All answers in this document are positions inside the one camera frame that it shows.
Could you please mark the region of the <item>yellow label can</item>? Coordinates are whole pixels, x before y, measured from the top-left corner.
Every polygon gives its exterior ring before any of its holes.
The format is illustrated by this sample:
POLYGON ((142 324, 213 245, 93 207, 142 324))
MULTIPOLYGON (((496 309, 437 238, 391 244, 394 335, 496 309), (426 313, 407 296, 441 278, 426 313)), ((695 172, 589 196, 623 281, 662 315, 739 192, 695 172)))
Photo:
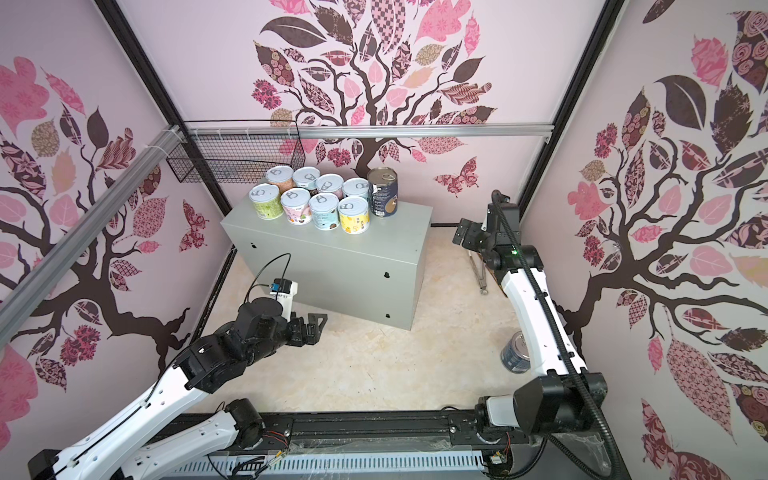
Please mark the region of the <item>yellow label can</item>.
POLYGON ((368 201, 360 196, 349 196, 338 205, 341 228, 347 234, 358 235, 368 230, 370 210, 368 201))

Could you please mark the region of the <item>green label can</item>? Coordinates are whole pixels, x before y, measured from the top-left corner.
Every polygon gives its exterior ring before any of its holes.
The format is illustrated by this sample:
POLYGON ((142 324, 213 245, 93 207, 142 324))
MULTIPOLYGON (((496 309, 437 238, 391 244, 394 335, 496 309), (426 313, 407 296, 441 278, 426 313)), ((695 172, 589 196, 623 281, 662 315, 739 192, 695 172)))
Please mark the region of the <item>green label can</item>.
POLYGON ((250 201, 262 220, 275 220, 284 213, 277 186, 262 183, 254 186, 248 194, 250 201))

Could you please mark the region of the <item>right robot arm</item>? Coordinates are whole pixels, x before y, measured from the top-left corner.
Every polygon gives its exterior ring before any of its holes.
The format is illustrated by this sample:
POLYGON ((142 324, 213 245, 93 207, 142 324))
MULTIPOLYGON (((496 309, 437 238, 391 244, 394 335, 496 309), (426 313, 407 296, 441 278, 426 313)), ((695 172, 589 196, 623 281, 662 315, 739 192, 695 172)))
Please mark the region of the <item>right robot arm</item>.
POLYGON ((453 242, 479 257, 481 272, 492 274, 510 301, 529 355, 533 377, 513 393, 479 399, 482 426, 519 431, 553 445, 592 479, 627 479, 630 474, 601 410, 608 387, 590 372, 571 343, 547 292, 544 266, 536 248, 521 242, 520 213, 511 199, 495 190, 486 219, 462 219, 453 242), (561 435, 595 433, 607 456, 605 474, 590 467, 561 440, 561 435))

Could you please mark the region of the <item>teal label coconut can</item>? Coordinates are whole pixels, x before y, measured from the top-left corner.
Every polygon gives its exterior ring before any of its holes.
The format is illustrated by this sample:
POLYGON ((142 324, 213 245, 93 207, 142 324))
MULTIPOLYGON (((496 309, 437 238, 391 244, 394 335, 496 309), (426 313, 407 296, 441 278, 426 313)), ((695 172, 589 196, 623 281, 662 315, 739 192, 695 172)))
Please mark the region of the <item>teal label coconut can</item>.
POLYGON ((318 193, 317 180, 320 176, 316 167, 305 166, 294 171, 292 180, 297 188, 303 188, 314 196, 318 193))

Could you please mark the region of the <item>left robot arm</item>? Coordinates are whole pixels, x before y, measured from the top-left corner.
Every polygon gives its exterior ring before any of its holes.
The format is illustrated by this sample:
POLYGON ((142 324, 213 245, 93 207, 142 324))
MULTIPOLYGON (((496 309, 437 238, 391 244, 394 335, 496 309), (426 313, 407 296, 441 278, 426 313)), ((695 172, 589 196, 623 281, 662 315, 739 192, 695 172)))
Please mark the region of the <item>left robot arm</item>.
POLYGON ((44 449, 28 462, 33 479, 160 479, 198 456, 253 443, 261 417, 238 400, 208 420, 162 441, 154 436, 191 406, 243 375, 283 346, 319 342, 328 317, 297 317, 280 301, 259 297, 242 304, 235 320, 184 348, 159 379, 118 414, 60 451, 44 449))

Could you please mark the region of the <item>pink label can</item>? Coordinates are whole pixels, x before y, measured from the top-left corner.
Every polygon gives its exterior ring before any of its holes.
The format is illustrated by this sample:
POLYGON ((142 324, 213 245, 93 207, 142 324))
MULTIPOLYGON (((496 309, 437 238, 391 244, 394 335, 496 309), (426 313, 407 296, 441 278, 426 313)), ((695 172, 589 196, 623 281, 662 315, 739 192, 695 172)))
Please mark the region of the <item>pink label can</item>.
POLYGON ((342 176, 334 173, 323 174, 316 181, 316 190, 318 193, 333 194, 338 199, 344 198, 343 184, 345 180, 342 176))
POLYGON ((281 195, 281 206, 291 224, 306 225, 312 221, 311 197, 311 193, 304 188, 291 188, 281 195))

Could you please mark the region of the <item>orange label can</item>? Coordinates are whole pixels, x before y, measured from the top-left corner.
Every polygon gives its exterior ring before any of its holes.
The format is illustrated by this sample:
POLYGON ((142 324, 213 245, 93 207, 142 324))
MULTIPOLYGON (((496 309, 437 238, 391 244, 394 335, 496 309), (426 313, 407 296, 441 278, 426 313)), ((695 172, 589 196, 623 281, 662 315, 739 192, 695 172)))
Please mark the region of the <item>orange label can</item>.
POLYGON ((265 179, 271 185, 276 186, 280 193, 284 193, 295 187, 293 180, 294 170, 288 165, 278 165, 268 169, 265 179))

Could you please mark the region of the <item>red tomato can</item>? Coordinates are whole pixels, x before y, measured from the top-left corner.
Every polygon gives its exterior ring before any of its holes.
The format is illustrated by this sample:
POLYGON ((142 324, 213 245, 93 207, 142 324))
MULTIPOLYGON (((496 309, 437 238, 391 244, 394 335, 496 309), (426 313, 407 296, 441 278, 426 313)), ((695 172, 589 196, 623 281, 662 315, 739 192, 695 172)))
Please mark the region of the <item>red tomato can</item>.
POLYGON ((390 167, 369 171, 367 180, 371 187, 371 210, 380 218, 393 216, 398 207, 398 176, 390 167))

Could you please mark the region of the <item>blue label tin can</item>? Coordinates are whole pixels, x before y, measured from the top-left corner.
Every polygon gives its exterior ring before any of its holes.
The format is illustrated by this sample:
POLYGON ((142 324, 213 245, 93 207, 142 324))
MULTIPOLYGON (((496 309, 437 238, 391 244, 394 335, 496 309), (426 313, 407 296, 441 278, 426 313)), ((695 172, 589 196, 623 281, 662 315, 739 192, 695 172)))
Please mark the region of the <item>blue label tin can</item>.
POLYGON ((500 353, 502 365, 515 374, 526 373, 530 369, 530 357, 523 333, 516 331, 500 353))

